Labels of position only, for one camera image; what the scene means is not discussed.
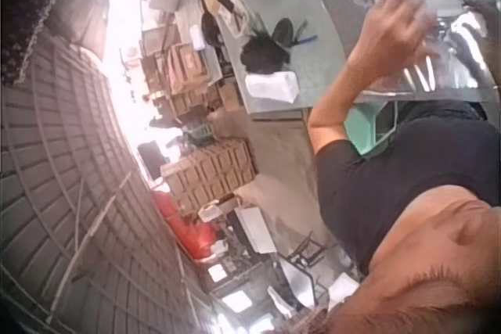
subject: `gray table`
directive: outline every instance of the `gray table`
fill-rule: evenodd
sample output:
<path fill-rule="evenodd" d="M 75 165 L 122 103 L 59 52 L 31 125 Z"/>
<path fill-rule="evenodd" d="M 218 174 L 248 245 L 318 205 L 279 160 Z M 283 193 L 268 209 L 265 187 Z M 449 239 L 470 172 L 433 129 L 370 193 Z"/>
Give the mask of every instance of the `gray table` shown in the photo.
<path fill-rule="evenodd" d="M 308 45 L 295 47 L 291 56 L 291 68 L 299 80 L 300 93 L 293 104 L 256 99 L 245 86 L 246 71 L 240 62 L 240 50 L 246 38 L 236 40 L 223 22 L 219 23 L 228 49 L 236 80 L 248 113 L 264 113 L 278 110 L 296 110 L 313 106 L 332 82 L 344 64 L 344 54 L 336 29 L 322 0 L 246 0 L 252 11 L 259 13 L 265 26 L 272 31 L 276 23 L 289 17 L 295 27 L 308 20 L 303 36 L 317 34 L 319 39 Z"/>
<path fill-rule="evenodd" d="M 334 26 L 333 19 L 344 21 L 349 29 L 348 34 L 354 36 L 356 40 L 362 26 L 364 12 L 352 15 L 341 9 L 333 13 L 329 0 L 246 1 L 254 12 L 260 14 L 265 22 L 265 26 L 269 30 L 272 30 L 281 18 L 289 17 L 296 27 L 304 20 L 308 20 L 309 25 L 304 37 L 313 34 L 319 36 L 319 40 L 308 45 L 297 46 L 292 51 L 291 69 L 297 74 L 300 92 L 296 101 L 289 104 L 269 99 L 256 99 L 250 96 L 245 86 L 246 71 L 240 62 L 240 50 L 246 42 L 246 38 L 235 39 L 224 23 L 219 23 L 247 112 L 250 114 L 269 113 L 273 111 L 298 110 L 314 106 L 340 72 L 345 62 L 346 49 L 343 46 L 344 41 L 341 43 L 341 38 L 339 37 L 337 28 Z M 344 37 L 347 32 L 344 30 L 340 34 Z M 474 89 L 470 91 L 452 90 L 442 93 L 442 96 L 448 99 L 468 99 L 471 101 L 492 100 L 492 98 L 484 98 L 484 95 L 492 96 L 492 93 L 482 93 Z M 362 95 L 358 98 L 360 102 L 380 100 L 381 97 L 371 95 Z"/>

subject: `stack of boxes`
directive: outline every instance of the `stack of boxes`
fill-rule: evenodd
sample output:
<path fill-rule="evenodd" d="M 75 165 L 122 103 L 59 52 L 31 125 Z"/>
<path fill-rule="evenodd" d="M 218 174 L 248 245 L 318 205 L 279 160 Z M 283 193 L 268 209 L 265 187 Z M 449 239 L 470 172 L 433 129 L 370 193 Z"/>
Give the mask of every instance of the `stack of boxes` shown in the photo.
<path fill-rule="evenodd" d="M 245 140 L 227 138 L 161 168 L 182 215 L 233 193 L 254 180 L 255 171 Z"/>

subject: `black t-shirt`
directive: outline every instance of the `black t-shirt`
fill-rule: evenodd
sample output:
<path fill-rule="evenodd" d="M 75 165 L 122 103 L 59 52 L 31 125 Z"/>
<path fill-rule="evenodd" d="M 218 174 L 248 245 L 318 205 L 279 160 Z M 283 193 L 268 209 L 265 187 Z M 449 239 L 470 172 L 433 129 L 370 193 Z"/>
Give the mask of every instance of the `black t-shirt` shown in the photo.
<path fill-rule="evenodd" d="M 370 159 L 349 141 L 332 142 L 316 157 L 322 218 L 367 275 L 377 247 L 421 193 L 458 185 L 499 206 L 499 148 L 486 121 L 440 117 L 408 123 Z"/>

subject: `man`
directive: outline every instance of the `man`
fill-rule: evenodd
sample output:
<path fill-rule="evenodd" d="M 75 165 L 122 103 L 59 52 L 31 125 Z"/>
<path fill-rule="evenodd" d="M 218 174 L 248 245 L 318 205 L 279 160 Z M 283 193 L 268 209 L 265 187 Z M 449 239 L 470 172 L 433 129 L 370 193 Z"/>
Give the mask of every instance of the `man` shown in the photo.
<path fill-rule="evenodd" d="M 318 332 L 478 332 L 501 300 L 498 130 L 466 103 L 424 102 L 365 159 L 344 129 L 361 91 L 432 53 L 434 22 L 422 0 L 380 0 L 312 111 L 323 220 L 367 275 Z"/>

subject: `floor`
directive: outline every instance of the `floor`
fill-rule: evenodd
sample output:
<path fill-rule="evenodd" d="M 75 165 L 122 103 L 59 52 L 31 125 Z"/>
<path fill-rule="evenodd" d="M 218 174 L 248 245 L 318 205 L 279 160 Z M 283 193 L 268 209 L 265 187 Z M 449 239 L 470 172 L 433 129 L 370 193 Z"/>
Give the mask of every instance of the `floor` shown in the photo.
<path fill-rule="evenodd" d="M 315 280 L 330 286 L 341 273 L 340 255 L 320 217 L 312 150 L 302 120 L 252 121 L 243 108 L 231 113 L 219 109 L 210 119 L 217 136 L 249 140 L 258 175 L 236 193 L 262 209 L 278 251 L 291 253 L 310 232 L 330 247 L 311 270 Z"/>

